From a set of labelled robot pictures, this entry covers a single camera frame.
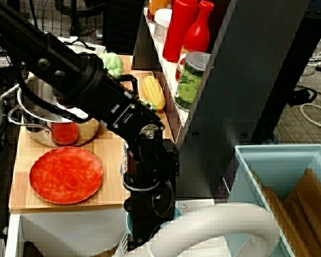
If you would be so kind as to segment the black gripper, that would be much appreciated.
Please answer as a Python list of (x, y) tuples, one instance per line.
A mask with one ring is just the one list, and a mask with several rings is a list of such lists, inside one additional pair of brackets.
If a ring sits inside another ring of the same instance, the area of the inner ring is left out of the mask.
[(162, 225), (176, 217), (175, 193), (170, 184), (160, 184), (152, 190), (131, 191), (124, 202), (127, 212), (127, 250), (132, 251), (149, 241)]

